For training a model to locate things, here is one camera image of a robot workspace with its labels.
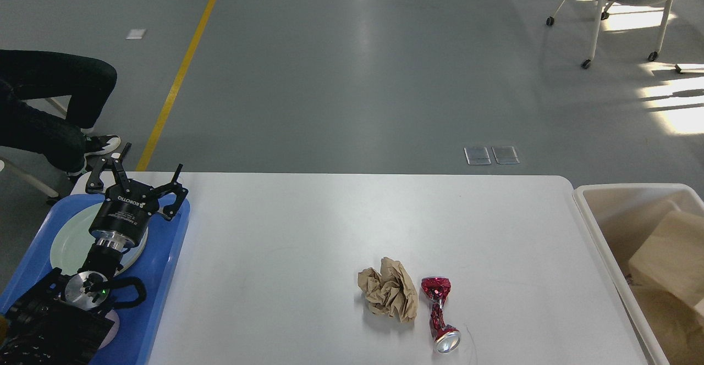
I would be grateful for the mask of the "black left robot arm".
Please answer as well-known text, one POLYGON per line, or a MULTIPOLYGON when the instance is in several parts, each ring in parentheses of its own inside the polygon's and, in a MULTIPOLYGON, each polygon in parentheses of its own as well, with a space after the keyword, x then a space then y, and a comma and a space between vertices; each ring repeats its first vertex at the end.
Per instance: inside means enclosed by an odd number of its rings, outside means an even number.
POLYGON ((153 187, 128 177, 129 149, 50 210, 2 294, 3 364, 147 362, 190 205, 181 165, 153 187))

